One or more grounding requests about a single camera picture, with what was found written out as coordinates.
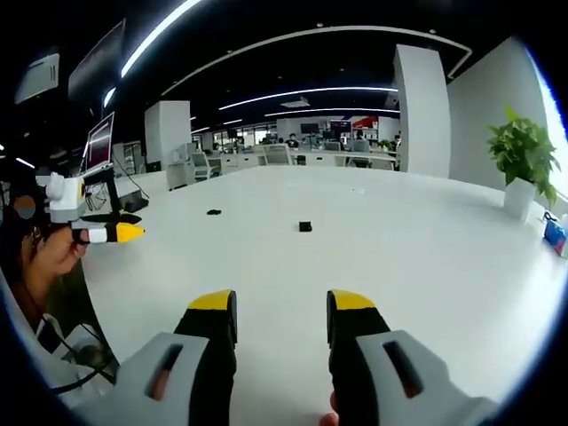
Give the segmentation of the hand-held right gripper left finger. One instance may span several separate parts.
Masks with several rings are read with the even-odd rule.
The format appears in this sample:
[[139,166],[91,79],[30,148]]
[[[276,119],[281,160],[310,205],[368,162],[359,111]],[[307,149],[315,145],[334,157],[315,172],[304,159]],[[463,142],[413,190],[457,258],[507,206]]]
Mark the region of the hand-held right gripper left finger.
[[173,332],[124,361],[115,386],[75,415],[84,425],[227,425],[237,338],[235,291],[200,296]]

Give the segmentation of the person's left hand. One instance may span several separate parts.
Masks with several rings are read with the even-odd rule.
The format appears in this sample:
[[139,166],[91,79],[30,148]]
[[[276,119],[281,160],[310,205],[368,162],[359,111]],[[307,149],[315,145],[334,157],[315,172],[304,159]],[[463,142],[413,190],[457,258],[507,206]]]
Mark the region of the person's left hand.
[[37,250],[34,265],[43,277],[55,279],[69,273],[85,255],[87,245],[76,242],[73,231],[70,227],[58,229]]

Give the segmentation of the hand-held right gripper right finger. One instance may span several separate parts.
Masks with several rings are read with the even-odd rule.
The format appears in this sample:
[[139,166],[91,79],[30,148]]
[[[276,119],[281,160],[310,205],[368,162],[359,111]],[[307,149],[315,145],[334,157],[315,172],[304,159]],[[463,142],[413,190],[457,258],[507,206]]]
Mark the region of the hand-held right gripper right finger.
[[327,292],[332,408],[340,425],[491,425],[489,398],[471,397],[433,351],[391,330],[375,304],[346,290]]

